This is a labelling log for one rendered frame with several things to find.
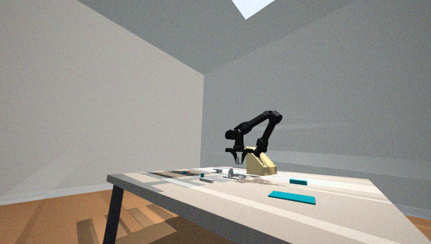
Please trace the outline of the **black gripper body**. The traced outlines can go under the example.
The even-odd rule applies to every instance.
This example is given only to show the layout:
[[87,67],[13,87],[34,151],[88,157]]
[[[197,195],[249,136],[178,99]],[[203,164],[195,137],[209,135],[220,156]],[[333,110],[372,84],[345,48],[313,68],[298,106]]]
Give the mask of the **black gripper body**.
[[[240,144],[240,143],[243,144],[243,140],[236,140],[235,142],[237,142],[237,144]],[[247,148],[247,149],[244,149],[244,150],[241,150],[241,151],[233,151],[232,148],[226,148],[225,152],[232,152],[232,153],[243,152],[243,153],[247,154],[247,153],[254,153],[254,150],[251,149],[251,148]]]

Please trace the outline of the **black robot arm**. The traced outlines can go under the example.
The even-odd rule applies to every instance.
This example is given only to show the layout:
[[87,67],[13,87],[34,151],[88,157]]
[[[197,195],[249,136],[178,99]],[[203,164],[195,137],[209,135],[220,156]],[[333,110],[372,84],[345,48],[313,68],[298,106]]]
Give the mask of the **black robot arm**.
[[[237,127],[234,128],[234,130],[228,130],[225,133],[225,138],[231,139],[231,140],[243,140],[243,135],[250,132],[254,126],[265,121],[266,119],[269,119],[269,123],[263,133],[263,136],[261,138],[258,138],[258,140],[256,141],[257,147],[255,148],[253,153],[256,157],[260,157],[260,154],[262,152],[263,153],[267,152],[268,138],[270,137],[275,125],[282,120],[282,116],[278,112],[264,111],[262,114],[258,115],[252,120],[245,121],[239,124]],[[241,150],[244,150],[244,144],[242,143],[237,144],[237,142],[235,142],[233,146],[233,151],[241,151]]]

